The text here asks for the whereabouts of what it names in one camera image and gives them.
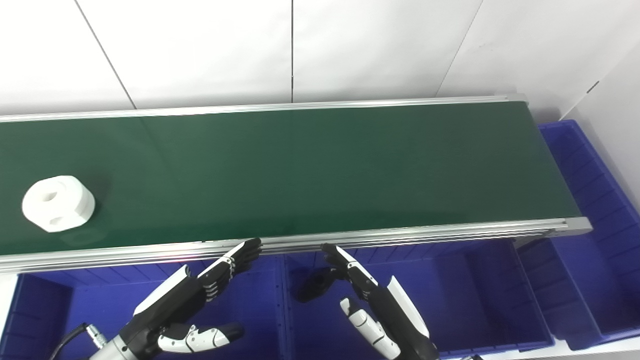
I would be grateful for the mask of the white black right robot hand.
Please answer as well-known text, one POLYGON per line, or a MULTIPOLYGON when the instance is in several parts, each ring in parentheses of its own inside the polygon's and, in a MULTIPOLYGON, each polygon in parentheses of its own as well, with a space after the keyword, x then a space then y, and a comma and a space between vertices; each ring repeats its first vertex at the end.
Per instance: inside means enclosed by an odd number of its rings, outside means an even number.
POLYGON ((357 297, 368 304, 365 309, 350 296, 339 301, 350 325, 384 360, 441 358, 425 320, 395 276, 381 285, 340 246, 323 243, 320 248, 339 279, 350 283, 357 297))

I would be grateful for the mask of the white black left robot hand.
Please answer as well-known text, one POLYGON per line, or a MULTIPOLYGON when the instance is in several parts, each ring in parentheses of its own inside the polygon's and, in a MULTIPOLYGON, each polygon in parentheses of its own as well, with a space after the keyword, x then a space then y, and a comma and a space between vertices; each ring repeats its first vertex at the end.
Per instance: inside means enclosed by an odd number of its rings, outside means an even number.
POLYGON ((161 353, 194 354, 227 346, 245 333, 239 322, 221 326, 188 325, 205 305, 221 296, 235 276, 248 271, 262 251, 258 237, 227 251, 200 274, 185 265, 135 308, 114 339, 122 360, 152 360, 161 353))

